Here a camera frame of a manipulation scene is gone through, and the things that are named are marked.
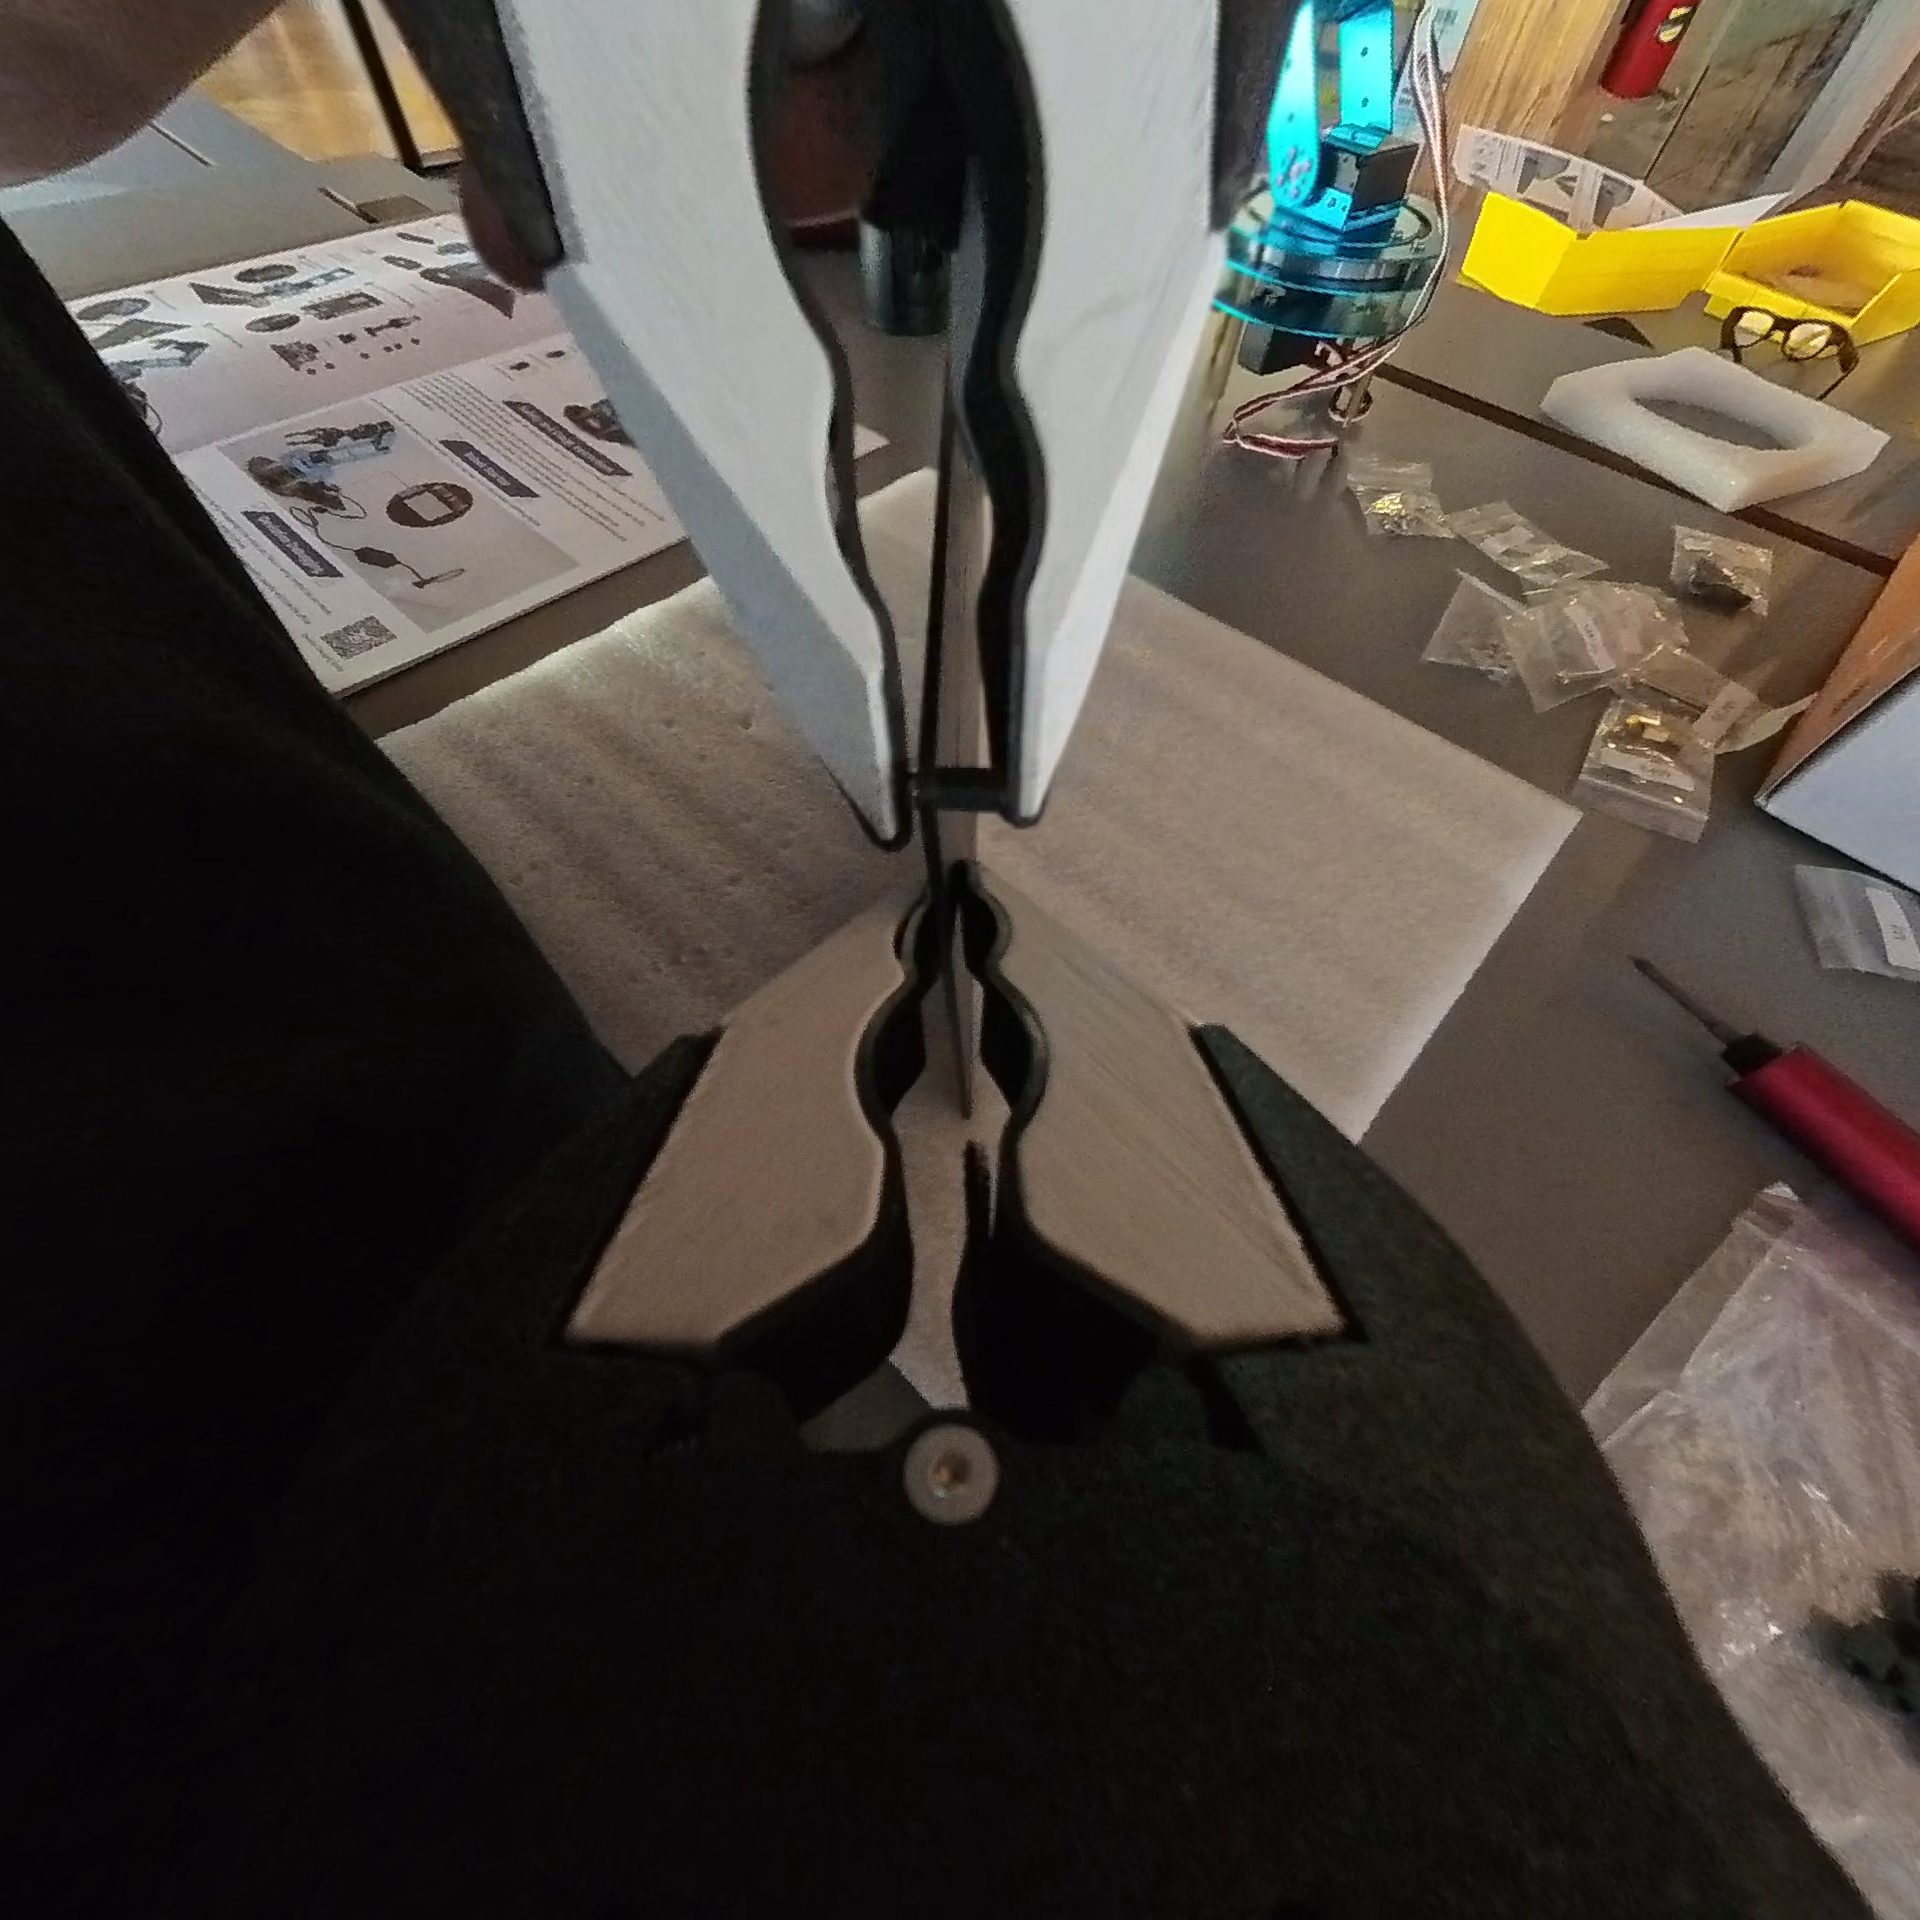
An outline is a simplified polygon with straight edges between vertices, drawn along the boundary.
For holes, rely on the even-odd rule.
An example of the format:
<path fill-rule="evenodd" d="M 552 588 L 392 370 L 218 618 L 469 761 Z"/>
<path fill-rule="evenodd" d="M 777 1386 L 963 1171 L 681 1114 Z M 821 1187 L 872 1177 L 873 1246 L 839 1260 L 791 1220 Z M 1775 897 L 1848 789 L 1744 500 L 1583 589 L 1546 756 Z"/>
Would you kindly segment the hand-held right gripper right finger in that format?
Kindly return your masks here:
<path fill-rule="evenodd" d="M 1177 1354 L 1337 1336 L 1337 1296 L 1184 1013 L 987 867 L 957 892 L 1016 1229 Z"/>

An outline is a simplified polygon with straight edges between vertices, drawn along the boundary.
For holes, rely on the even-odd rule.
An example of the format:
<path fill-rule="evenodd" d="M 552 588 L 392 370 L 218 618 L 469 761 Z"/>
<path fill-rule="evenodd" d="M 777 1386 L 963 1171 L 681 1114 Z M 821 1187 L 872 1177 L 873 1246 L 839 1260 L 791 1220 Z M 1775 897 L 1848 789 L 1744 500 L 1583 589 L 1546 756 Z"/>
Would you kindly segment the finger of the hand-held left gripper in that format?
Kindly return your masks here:
<path fill-rule="evenodd" d="M 982 650 L 997 809 L 1037 824 L 1113 627 L 1198 348 L 1216 219 L 1218 4 L 993 6 L 1017 181 L 987 216 L 1009 267 L 974 339 L 993 549 Z"/>
<path fill-rule="evenodd" d="M 547 290 L 793 728 L 911 836 L 897 630 L 848 358 L 770 216 L 786 4 L 498 4 L 562 260 Z"/>

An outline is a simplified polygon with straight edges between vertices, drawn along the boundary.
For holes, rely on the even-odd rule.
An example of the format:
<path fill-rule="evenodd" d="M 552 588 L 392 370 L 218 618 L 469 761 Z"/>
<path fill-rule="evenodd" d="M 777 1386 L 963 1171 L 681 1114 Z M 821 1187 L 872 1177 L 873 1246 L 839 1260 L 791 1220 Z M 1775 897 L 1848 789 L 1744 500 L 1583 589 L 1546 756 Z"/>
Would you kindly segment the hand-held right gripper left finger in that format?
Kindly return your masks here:
<path fill-rule="evenodd" d="M 888 1357 L 915 1246 L 897 1108 L 926 1064 L 925 904 L 881 901 L 739 1003 L 568 1321 L 666 1357 Z"/>

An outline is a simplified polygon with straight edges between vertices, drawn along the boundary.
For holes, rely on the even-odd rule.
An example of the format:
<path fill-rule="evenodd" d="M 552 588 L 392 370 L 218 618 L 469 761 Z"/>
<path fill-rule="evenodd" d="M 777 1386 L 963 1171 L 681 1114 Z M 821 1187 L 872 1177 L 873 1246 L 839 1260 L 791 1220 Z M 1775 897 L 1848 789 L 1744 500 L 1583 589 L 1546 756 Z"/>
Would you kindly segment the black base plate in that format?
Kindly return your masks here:
<path fill-rule="evenodd" d="M 919 723 L 919 777 L 922 794 L 928 798 L 922 809 L 922 828 L 944 969 L 944 1035 L 953 1097 L 965 1117 L 974 1115 L 979 1014 L 959 920 L 959 874 L 977 857 L 977 813 L 946 803 L 944 792 L 961 772 L 979 769 L 984 760 L 977 578 L 991 516 L 984 505 L 961 402 L 963 363 L 977 334 L 984 298 L 984 260 L 986 238 L 979 192 L 977 181 L 969 178 L 950 272 L 950 329 Z"/>

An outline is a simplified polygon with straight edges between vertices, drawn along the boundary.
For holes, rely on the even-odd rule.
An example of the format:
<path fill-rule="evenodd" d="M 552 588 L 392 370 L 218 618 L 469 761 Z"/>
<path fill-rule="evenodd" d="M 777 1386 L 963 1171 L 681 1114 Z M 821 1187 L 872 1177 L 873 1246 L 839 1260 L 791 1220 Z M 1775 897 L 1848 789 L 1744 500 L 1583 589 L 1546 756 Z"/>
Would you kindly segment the instruction booklet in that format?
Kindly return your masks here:
<path fill-rule="evenodd" d="M 453 213 L 67 308 L 336 696 L 686 541 L 558 307 Z"/>

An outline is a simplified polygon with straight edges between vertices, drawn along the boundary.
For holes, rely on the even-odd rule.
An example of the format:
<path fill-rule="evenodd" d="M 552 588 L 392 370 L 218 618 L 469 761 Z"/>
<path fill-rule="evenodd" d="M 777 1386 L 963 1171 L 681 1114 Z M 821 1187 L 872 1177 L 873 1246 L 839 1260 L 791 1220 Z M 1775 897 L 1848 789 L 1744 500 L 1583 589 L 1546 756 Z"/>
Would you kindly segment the cluster of screws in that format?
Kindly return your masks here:
<path fill-rule="evenodd" d="M 1823 1654 L 1896 1713 L 1919 1715 L 1919 1576 L 1885 1573 L 1865 1618 L 1815 1614 Z"/>

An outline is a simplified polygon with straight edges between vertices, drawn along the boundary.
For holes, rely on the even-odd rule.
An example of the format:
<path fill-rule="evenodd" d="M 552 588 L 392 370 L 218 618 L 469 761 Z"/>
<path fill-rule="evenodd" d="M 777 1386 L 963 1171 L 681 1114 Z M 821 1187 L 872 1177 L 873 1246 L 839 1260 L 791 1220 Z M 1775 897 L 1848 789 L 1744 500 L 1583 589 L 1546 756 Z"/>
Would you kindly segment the white foam sheet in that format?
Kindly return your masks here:
<path fill-rule="evenodd" d="M 926 1064 L 894 1122 L 922 1309 L 987 1251 L 1007 1108 L 979 1061 L 953 1097 L 919 856 L 878 853 L 783 718 L 702 582 L 383 740 L 481 856 L 627 1066 L 667 1043 L 666 1131 L 723 1022 L 870 906 L 925 904 Z M 1342 1330 L 1241 1354 L 1135 1346 L 968 1361 L 1003 1424 L 1080 1433 L 1151 1362 L 1269 1356 L 1359 1330 L 1334 1176 L 1259 1145 L 1271 1070 L 1330 1107 L 1335 1173 L 1552 864 L 1570 808 L 1147 582 L 1121 592 L 1093 702 L 1038 828 L 977 857 L 1177 1005 L 1342 1309 Z M 658 1145 L 587 1229 L 586 1275 Z M 666 1357 L 753 1370 L 813 1412 L 888 1357 Z"/>

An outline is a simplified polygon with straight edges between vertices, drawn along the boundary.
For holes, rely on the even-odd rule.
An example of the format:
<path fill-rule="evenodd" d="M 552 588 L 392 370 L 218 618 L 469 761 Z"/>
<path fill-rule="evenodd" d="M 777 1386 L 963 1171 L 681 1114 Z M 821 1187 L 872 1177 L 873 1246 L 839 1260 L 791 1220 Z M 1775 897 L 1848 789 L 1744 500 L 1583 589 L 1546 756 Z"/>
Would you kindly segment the yellow plastic bin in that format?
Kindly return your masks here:
<path fill-rule="evenodd" d="M 1765 195 L 1655 224 L 1578 232 L 1488 192 L 1458 277 L 1550 317 L 1664 313 L 1704 293 L 1739 234 L 1786 202 Z"/>

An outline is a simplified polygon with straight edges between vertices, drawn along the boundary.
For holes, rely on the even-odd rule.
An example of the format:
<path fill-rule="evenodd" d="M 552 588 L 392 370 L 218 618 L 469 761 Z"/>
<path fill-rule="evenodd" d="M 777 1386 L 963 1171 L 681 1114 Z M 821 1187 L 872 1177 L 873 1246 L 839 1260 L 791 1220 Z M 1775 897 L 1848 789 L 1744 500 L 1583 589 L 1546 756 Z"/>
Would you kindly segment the wooden pillar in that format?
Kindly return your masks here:
<path fill-rule="evenodd" d="M 1448 82 L 1454 128 L 1584 153 L 1607 99 L 1599 76 L 1627 3 L 1478 3 Z"/>

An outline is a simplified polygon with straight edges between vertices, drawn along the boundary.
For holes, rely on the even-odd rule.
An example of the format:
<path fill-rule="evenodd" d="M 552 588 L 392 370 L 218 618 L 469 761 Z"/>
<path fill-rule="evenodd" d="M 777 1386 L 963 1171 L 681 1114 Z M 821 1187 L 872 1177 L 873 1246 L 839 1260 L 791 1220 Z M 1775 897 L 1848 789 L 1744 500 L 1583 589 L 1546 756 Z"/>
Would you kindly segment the white foam insert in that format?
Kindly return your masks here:
<path fill-rule="evenodd" d="M 1723 514 L 1850 481 L 1889 446 L 1873 424 L 1704 348 L 1562 376 L 1541 413 Z"/>

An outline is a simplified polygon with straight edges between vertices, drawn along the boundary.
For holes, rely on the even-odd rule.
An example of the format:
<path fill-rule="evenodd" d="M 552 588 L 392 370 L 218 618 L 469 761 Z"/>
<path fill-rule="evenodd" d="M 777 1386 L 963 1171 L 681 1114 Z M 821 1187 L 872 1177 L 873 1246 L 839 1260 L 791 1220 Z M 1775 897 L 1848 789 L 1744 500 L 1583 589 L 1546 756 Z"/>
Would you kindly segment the small bag of black parts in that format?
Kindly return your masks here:
<path fill-rule="evenodd" d="M 1762 544 L 1715 536 L 1689 524 L 1671 529 L 1670 589 L 1721 612 L 1770 611 L 1775 555 Z"/>

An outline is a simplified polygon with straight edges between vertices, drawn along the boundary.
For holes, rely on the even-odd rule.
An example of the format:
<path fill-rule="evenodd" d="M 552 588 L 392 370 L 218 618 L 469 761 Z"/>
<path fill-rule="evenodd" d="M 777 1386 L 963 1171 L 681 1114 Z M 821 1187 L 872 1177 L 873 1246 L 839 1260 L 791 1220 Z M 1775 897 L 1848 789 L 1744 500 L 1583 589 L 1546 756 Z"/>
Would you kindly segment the black eyeglasses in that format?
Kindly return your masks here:
<path fill-rule="evenodd" d="M 1786 313 L 1760 302 L 1736 302 L 1719 321 L 1719 353 L 1737 366 L 1751 353 L 1777 350 L 1791 368 L 1829 368 L 1815 397 L 1835 395 L 1862 366 L 1854 332 L 1827 312 Z"/>

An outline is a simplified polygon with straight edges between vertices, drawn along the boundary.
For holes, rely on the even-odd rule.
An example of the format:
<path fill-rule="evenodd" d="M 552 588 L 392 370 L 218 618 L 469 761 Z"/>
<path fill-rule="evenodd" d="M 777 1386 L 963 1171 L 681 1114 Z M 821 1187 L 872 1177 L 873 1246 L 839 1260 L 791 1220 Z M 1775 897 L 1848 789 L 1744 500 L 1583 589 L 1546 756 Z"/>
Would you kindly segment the magenta electric screwdriver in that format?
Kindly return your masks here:
<path fill-rule="evenodd" d="M 1919 1134 L 1810 1046 L 1737 1032 L 1651 961 L 1630 964 L 1715 1043 L 1728 1090 L 1909 1248 L 1919 1248 Z"/>

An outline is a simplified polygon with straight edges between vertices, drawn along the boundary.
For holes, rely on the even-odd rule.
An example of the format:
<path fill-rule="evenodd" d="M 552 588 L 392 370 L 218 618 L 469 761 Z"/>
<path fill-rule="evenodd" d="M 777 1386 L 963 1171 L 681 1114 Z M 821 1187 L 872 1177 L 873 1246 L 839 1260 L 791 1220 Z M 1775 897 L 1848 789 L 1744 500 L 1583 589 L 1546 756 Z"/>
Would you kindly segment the yellow folded card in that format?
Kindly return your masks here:
<path fill-rule="evenodd" d="M 1919 324 L 1919 219 L 1873 202 L 1771 216 L 1739 232 L 1704 298 L 1715 321 L 1762 307 L 1882 344 Z"/>

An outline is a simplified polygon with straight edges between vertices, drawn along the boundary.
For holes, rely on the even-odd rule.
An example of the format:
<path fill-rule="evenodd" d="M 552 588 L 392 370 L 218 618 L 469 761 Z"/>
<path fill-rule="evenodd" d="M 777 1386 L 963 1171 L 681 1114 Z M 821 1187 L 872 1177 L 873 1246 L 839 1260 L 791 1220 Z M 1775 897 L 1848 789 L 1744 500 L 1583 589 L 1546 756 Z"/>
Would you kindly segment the orange and white cardboard box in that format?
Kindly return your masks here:
<path fill-rule="evenodd" d="M 1758 804 L 1858 867 L 1919 890 L 1915 544 L 1789 729 Z"/>

